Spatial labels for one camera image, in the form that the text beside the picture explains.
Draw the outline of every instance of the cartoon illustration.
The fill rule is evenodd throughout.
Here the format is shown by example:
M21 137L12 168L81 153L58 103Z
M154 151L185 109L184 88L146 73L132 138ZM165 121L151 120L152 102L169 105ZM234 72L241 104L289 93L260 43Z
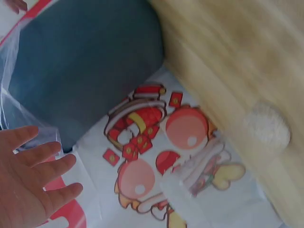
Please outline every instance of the cartoon illustration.
M141 86L133 99L125 100L109 113L104 134L124 158L114 192L123 208L139 214L151 213L155 219L166 221L167 228L186 228L187 224L170 207L160 189L163 177L187 167L190 172L183 179L184 185L194 197L199 197L206 188L227 190L246 170L242 164L231 161L224 143L213 135L216 127L199 108L182 104L183 94L173 92L169 107L175 110L167 115L166 102L160 100L164 93L160 91L165 91L162 85ZM152 150L160 129L167 149ZM110 164L118 162L115 152L106 153L112 156L112 163L104 157ZM191 158L198 164L191 164Z
M165 92L160 84L141 86L133 94L136 99L124 100L110 111L104 134L128 161L152 148L158 124L167 115L166 103L159 100Z

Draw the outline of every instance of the blue fabric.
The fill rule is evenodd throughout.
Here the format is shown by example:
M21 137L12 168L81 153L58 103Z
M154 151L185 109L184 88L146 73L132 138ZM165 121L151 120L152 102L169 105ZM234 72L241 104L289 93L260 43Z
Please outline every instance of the blue fabric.
M68 151L162 63L161 28L145 0L61 0L22 31L9 91L59 128Z

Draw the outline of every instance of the finger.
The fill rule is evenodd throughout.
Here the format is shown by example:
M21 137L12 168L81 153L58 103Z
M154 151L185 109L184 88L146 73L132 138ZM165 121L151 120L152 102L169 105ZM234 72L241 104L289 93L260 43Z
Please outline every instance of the finger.
M61 150L61 145L58 142L49 142L33 149L25 150L16 154L22 164L29 167L38 165L46 161L49 157Z
M14 11L15 13L19 14L19 8L18 6L16 6L12 1L10 0L5 0L5 3L8 7L11 8L12 11Z
M69 171L75 163L76 157L69 154L56 161L36 165L33 169L37 173L41 186L44 187L47 183Z
M79 196L82 190L83 186L80 183L75 183L58 190L47 191L46 193L53 206L53 211L50 214L53 214L55 211L59 210L68 202Z
M39 129L35 126L0 131L1 146L14 150L35 138L38 135L38 132Z
M23 0L15 0L15 5L19 7L20 10L28 11L28 5Z

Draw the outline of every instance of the light wood panel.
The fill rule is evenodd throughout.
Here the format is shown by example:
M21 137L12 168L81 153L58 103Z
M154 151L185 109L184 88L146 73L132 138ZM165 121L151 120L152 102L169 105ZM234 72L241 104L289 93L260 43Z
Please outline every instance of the light wood panel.
M151 0L166 64L230 138L274 207L304 226L304 3L280 0ZM237 124L258 100L287 118L285 151L261 145Z

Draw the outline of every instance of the clear plastic bag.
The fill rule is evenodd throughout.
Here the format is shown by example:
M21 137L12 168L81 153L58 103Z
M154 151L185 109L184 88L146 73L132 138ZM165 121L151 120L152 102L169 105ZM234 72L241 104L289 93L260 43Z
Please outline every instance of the clear plastic bag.
M39 127L38 136L18 150L29 149L52 141L61 142L56 127L37 119L9 93L10 80L18 56L20 32L28 23L29 20L21 21L0 46L0 127L2 130L25 125Z

